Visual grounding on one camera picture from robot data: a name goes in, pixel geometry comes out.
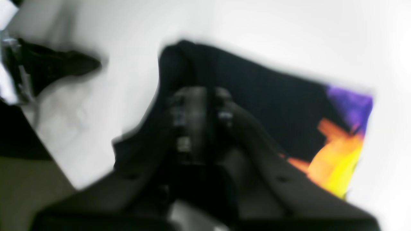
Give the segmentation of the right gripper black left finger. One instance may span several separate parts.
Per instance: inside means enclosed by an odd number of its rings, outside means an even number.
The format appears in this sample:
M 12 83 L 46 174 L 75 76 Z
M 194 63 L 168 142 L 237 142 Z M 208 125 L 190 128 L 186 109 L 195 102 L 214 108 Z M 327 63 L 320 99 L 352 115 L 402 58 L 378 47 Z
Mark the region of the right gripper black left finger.
M 38 212 L 33 225 L 171 225 L 176 200 L 201 212 L 208 169 L 205 87 L 184 87 L 131 156 L 85 190 Z

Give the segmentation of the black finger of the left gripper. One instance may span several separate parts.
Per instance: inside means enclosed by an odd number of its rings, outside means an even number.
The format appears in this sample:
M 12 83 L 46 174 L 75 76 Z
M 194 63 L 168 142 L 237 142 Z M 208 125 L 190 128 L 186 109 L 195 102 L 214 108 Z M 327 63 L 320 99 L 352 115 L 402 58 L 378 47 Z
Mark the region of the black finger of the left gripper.
M 54 51 L 19 38 L 22 65 L 31 77 L 34 96 L 47 86 L 68 76 L 82 76 L 98 70 L 100 60 L 78 51 Z

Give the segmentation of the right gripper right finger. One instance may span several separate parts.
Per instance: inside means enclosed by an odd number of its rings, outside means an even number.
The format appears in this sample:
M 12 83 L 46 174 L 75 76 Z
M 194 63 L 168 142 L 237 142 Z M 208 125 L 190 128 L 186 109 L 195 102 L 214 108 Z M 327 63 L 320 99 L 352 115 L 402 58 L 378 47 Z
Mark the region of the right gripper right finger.
M 215 90 L 218 116 L 245 159 L 235 173 L 261 184 L 268 196 L 245 196 L 240 202 L 239 225 L 377 225 L 369 213 L 326 192 L 279 156 L 278 145 L 223 88 Z

